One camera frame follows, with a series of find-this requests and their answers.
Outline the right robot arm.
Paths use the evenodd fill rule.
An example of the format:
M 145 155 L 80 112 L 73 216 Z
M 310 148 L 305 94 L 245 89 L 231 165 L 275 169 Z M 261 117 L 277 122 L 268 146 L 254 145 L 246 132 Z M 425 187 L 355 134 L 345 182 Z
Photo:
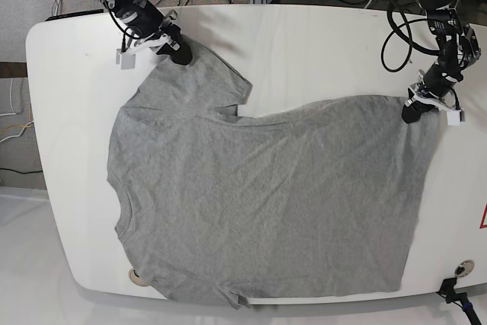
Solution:
M 163 14 L 149 0 L 98 1 L 123 34 L 116 51 L 116 64 L 121 69 L 133 69 L 136 54 L 144 49 L 167 56 L 178 65 L 191 63 L 193 53 L 175 24 L 174 10 Z

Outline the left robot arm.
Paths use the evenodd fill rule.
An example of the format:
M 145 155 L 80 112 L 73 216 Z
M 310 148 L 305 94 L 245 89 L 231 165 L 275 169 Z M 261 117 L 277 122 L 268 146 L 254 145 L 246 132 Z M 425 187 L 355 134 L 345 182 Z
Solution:
M 436 60 L 426 72 L 419 73 L 419 80 L 409 86 L 408 99 L 402 111 L 405 123 L 415 123 L 433 109 L 447 113 L 448 124 L 464 121 L 464 112 L 454 86 L 463 80 L 463 71 L 475 64 L 481 49 L 471 26 L 462 21 L 457 8 L 460 0 L 416 0 L 425 12 L 431 34 L 435 36 L 438 50 L 429 50 L 412 44 L 421 53 L 435 56 Z

